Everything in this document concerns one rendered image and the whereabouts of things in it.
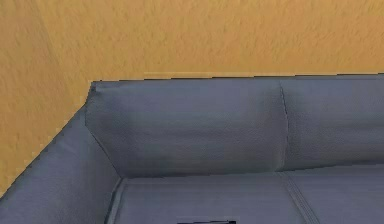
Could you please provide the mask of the grey sofa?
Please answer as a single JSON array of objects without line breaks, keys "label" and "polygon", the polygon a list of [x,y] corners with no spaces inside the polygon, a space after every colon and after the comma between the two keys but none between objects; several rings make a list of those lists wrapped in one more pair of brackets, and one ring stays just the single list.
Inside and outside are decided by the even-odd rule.
[{"label": "grey sofa", "polygon": [[384,75],[95,81],[0,224],[384,224]]}]

